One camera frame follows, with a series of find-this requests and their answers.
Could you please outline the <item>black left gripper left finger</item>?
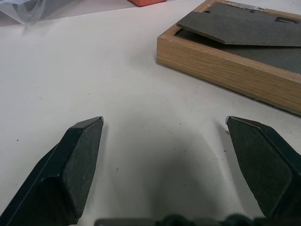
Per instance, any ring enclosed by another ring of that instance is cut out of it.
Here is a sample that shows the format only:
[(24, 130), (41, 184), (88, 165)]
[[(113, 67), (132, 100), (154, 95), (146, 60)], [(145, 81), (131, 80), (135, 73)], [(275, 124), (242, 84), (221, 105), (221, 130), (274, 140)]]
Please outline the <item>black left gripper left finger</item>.
[(103, 117), (76, 123), (35, 165), (0, 216), (0, 226), (70, 226), (94, 178)]

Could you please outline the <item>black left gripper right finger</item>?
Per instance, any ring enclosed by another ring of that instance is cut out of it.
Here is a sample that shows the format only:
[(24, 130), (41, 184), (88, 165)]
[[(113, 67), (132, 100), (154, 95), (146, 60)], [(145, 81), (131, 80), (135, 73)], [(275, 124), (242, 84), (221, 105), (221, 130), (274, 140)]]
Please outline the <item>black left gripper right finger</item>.
[(228, 116), (240, 170), (266, 217), (301, 217), (301, 155), (272, 127)]

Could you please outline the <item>clear plastic bag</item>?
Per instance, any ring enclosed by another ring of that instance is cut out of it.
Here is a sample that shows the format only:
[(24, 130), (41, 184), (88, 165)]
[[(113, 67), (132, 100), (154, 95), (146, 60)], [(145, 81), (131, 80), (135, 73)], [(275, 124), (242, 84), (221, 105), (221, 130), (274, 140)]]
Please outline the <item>clear plastic bag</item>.
[(21, 24), (34, 24), (43, 14), (47, 0), (0, 0), (0, 12)]

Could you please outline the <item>orange block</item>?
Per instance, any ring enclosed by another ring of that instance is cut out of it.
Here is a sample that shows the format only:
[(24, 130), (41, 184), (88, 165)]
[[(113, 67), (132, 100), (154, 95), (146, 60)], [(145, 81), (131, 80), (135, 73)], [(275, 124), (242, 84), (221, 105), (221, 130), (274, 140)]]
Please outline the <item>orange block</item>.
[(153, 4), (165, 2), (166, 0), (127, 0), (137, 7), (145, 7)]

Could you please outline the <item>wooden picture frame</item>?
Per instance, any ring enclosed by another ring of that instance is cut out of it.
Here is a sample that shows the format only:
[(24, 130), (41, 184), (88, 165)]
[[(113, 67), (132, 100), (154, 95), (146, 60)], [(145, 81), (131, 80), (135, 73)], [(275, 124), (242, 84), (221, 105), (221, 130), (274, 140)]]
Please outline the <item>wooden picture frame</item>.
[(301, 74), (180, 38), (180, 31), (174, 24), (158, 36), (158, 62), (301, 116)]

